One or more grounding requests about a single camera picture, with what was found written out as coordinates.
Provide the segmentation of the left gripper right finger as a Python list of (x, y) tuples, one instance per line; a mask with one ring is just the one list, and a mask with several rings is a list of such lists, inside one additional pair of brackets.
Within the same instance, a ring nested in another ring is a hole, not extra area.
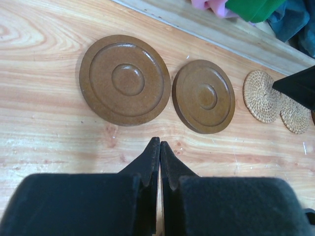
[(195, 177), (197, 174), (176, 157), (166, 141), (160, 144), (160, 167), (163, 234), (182, 236), (185, 234), (185, 211), (180, 192), (180, 178)]

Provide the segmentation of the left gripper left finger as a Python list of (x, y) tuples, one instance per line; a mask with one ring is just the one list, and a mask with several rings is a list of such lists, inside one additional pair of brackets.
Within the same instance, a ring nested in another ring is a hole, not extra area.
[(160, 138), (153, 137), (144, 151), (120, 175), (137, 175), (140, 184), (135, 207), (134, 236), (151, 236), (156, 233)]

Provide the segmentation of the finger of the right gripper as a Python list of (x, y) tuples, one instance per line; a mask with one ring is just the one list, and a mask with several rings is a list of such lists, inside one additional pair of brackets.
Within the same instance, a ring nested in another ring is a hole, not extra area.
[(272, 88), (315, 110), (315, 66), (275, 81)]

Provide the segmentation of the woven rattan coaster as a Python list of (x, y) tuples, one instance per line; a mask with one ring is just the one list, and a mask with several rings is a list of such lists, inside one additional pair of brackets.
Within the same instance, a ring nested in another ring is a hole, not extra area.
[(285, 94), (281, 98), (280, 115), (286, 128), (295, 134), (305, 133), (310, 125), (311, 111)]
[(250, 72), (243, 83), (243, 99), (251, 115), (262, 123), (273, 123), (280, 114), (281, 95), (274, 79), (265, 71)]

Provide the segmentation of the brown wooden coaster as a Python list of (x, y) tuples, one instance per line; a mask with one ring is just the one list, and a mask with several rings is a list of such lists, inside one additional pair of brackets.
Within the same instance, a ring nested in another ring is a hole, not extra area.
[(184, 65), (176, 74), (172, 100), (180, 120), (200, 134), (223, 131), (235, 112), (235, 93), (226, 73), (208, 60)]
[(102, 119), (120, 126), (152, 121), (166, 107), (170, 75), (159, 53), (128, 35), (111, 35), (92, 44), (79, 70), (81, 93)]

